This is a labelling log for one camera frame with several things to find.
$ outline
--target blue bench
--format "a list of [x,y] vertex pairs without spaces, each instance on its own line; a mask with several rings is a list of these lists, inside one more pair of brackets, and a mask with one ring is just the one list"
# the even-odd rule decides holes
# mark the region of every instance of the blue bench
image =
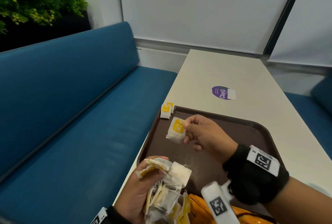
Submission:
[[313,88],[312,96],[285,94],[332,159],[332,75]]
[[111,205],[176,73],[127,22],[0,54],[0,216],[89,224]]

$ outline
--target orange bag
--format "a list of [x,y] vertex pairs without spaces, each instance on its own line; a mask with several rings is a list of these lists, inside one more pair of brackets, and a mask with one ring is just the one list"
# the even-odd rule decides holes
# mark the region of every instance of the orange bag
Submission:
[[[216,224],[216,222],[213,219],[213,216],[211,214],[211,211],[204,201],[203,198],[190,194],[190,213],[189,221],[190,224]],[[238,216],[238,219],[241,224],[254,224],[254,223],[260,223],[260,224],[273,224],[276,222],[269,222],[265,219],[262,219],[259,217],[258,214],[249,212],[247,210],[232,206],[235,214]]]

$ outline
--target table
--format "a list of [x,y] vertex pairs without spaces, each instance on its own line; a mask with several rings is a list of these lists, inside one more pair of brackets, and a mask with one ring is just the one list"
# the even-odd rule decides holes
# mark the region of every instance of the table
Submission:
[[[237,100],[214,96],[215,86],[234,89]],[[290,175],[332,195],[332,160],[259,59],[190,50],[165,101],[260,123]]]

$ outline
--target black wrist strap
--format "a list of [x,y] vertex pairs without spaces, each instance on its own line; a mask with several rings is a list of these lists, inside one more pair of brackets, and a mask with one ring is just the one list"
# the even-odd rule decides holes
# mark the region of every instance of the black wrist strap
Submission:
[[239,144],[236,152],[222,166],[231,180],[229,191],[240,202],[248,205],[268,203],[284,188],[289,173],[280,166],[278,176],[247,160],[250,148]]
[[107,213],[107,218],[111,224],[131,224],[115,210],[114,206],[110,206],[106,210],[106,213]]

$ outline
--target black planter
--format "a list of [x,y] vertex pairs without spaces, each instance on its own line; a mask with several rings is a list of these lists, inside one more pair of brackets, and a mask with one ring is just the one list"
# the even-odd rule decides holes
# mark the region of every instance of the black planter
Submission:
[[0,52],[90,30],[87,12],[82,11],[82,15],[63,15],[53,26],[32,21],[16,25],[10,19],[3,19],[8,32],[0,34]]

